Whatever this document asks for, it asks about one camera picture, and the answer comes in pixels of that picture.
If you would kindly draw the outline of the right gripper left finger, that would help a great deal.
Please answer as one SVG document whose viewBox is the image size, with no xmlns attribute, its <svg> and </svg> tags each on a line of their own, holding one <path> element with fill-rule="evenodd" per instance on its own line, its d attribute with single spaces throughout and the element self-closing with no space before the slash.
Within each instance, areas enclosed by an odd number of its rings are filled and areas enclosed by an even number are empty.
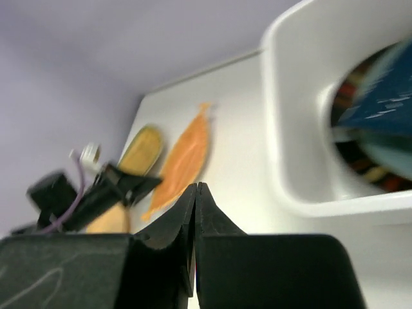
<svg viewBox="0 0 412 309">
<path fill-rule="evenodd" d="M 194 290 L 197 186 L 136 234 L 10 236 L 2 308 L 186 308 Z"/>
</svg>

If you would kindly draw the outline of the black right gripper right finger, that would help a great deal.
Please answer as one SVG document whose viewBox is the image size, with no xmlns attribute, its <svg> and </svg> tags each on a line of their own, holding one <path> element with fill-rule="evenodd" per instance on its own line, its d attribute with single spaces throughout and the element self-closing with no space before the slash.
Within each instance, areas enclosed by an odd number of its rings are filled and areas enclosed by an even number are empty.
<svg viewBox="0 0 412 309">
<path fill-rule="evenodd" d="M 195 201 L 201 308 L 365 308 L 350 257 L 327 234 L 251 235 L 217 206 L 206 183 Z"/>
</svg>

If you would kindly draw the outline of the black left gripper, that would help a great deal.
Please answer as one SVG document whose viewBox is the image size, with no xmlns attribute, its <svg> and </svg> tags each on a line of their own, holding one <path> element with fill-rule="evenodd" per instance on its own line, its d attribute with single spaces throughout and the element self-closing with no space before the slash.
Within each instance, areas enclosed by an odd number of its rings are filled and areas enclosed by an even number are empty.
<svg viewBox="0 0 412 309">
<path fill-rule="evenodd" d="M 118 203 L 123 208 L 138 203 L 161 183 L 159 177 L 129 174 L 113 164 L 106 164 L 75 210 L 62 223 L 62 230 L 80 231 Z"/>
</svg>

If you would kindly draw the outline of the orange leaf-shaped plate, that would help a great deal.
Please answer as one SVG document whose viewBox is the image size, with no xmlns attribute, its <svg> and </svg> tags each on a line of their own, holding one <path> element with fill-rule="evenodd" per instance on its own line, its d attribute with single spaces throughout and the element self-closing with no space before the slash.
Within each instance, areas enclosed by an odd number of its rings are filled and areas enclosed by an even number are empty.
<svg viewBox="0 0 412 309">
<path fill-rule="evenodd" d="M 209 102 L 200 104 L 199 113 L 177 139 L 160 171 L 162 182 L 153 191 L 142 220 L 149 221 L 156 212 L 176 201 L 200 174 L 210 147 L 210 107 Z"/>
</svg>

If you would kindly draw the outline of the teal round ceramic plate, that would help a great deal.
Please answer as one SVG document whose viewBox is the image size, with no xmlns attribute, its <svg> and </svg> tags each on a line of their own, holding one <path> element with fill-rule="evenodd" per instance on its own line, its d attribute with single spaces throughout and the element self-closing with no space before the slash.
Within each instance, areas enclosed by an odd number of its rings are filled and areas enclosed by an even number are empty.
<svg viewBox="0 0 412 309">
<path fill-rule="evenodd" d="M 382 50 L 385 53 L 394 45 L 388 46 L 387 48 L 384 48 Z M 390 171 L 399 172 L 401 176 L 411 178 L 410 139 L 384 136 L 378 133 L 369 133 L 362 131 L 341 131 L 338 125 L 332 127 L 332 129 L 334 142 L 342 141 L 345 138 L 353 138 L 358 141 L 364 142 L 366 145 L 366 152 L 370 154 L 372 158 L 376 159 L 379 163 L 386 166 Z"/>
</svg>

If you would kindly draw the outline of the dark blue leaf dish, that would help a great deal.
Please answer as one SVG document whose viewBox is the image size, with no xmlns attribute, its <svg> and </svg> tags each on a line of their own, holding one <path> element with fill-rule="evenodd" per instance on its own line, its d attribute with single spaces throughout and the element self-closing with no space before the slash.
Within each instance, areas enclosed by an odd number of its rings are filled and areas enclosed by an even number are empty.
<svg viewBox="0 0 412 309">
<path fill-rule="evenodd" d="M 386 135 L 411 136 L 411 40 L 382 54 L 337 125 Z"/>
</svg>

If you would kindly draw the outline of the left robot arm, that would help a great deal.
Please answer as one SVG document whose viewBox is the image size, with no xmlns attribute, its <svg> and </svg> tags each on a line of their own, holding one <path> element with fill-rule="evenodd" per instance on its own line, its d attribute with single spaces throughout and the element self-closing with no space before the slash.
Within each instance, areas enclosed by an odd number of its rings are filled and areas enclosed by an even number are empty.
<svg viewBox="0 0 412 309">
<path fill-rule="evenodd" d="M 130 174 L 107 163 L 90 187 L 76 191 L 64 171 L 55 171 L 26 192 L 40 211 L 38 220 L 10 233 L 78 232 L 116 204 L 128 208 L 139 202 L 161 183 L 159 177 Z"/>
</svg>

